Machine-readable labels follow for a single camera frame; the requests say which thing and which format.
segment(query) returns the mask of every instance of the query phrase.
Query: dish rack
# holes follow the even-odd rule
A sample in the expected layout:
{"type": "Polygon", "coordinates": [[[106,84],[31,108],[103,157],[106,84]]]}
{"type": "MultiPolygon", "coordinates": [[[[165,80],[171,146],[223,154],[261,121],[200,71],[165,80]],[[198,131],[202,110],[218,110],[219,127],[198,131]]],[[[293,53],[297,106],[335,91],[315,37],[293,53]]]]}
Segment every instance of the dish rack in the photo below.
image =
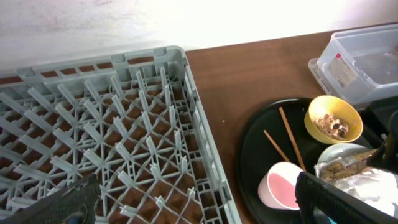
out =
{"type": "Polygon", "coordinates": [[[181,48],[0,77],[0,219],[95,173],[96,223],[241,223],[181,48]]]}

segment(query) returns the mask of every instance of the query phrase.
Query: food wrapper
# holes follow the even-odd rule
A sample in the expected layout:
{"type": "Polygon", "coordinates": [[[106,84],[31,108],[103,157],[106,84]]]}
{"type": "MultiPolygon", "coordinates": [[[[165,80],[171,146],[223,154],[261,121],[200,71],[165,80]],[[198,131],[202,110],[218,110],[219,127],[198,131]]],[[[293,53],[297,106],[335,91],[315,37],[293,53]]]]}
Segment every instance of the food wrapper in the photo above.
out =
{"type": "Polygon", "coordinates": [[[369,170],[370,167],[366,165],[366,161],[376,150],[317,164],[315,165],[317,177],[322,180],[338,180],[369,170]]]}

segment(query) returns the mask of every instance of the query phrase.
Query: round black tray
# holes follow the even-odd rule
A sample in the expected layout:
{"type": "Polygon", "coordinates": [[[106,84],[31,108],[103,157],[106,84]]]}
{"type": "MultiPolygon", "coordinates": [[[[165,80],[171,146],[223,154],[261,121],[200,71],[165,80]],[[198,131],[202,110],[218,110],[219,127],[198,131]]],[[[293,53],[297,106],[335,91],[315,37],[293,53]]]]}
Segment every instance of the round black tray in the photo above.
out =
{"type": "MultiPolygon", "coordinates": [[[[304,116],[311,101],[312,99],[308,98],[291,98],[271,103],[257,112],[243,129],[241,143],[236,155],[237,180],[244,202],[258,223],[300,222],[298,211],[277,210],[264,205],[258,197],[257,188],[271,166],[283,161],[283,158],[264,134],[264,129],[271,135],[289,160],[299,166],[279,113],[280,106],[284,109],[307,172],[314,174],[313,167],[320,154],[330,145],[318,142],[305,129],[304,116]]],[[[373,148],[363,136],[354,143],[373,148]]]]}

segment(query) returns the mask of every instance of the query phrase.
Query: wooden chopstick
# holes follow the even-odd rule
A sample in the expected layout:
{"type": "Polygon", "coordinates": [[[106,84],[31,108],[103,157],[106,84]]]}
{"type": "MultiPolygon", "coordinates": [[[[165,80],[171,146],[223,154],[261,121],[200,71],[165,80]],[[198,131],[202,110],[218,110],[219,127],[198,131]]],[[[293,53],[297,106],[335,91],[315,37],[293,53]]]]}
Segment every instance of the wooden chopstick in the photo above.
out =
{"type": "Polygon", "coordinates": [[[285,112],[282,109],[282,107],[279,108],[279,112],[280,112],[280,115],[282,115],[282,119],[284,120],[284,124],[285,124],[286,130],[287,130],[287,134],[289,134],[289,138],[290,138],[290,141],[292,142],[292,145],[293,145],[293,148],[294,148],[294,152],[296,153],[296,156],[297,156],[297,159],[298,159],[298,163],[300,163],[301,169],[306,171],[303,159],[301,158],[301,154],[300,154],[299,148],[297,147],[297,143],[294,140],[292,130],[290,129],[289,123],[287,122],[287,119],[286,119],[286,116],[285,116],[285,112]]]}
{"type": "Polygon", "coordinates": [[[266,136],[268,137],[269,141],[274,145],[274,147],[276,148],[276,151],[279,152],[279,154],[284,158],[284,160],[286,162],[290,162],[289,159],[287,158],[287,156],[284,154],[284,152],[282,152],[282,150],[280,149],[280,147],[276,144],[276,142],[271,138],[271,136],[268,134],[268,132],[266,130],[264,130],[264,134],[266,134],[266,136]]]}

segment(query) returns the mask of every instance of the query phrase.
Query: yellow bowl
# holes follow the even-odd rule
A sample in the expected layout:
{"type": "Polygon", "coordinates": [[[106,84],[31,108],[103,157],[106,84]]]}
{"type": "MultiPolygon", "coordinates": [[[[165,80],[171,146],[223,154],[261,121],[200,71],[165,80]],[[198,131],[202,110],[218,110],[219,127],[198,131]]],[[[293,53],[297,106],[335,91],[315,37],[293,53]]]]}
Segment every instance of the yellow bowl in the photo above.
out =
{"type": "Polygon", "coordinates": [[[305,128],[316,140],[325,144],[346,143],[357,140],[362,134],[363,124],[358,112],[344,100],[334,96],[319,96],[313,99],[304,118],[305,128]],[[333,139],[323,134],[313,123],[313,118],[333,113],[350,125],[345,141],[333,139]]]}

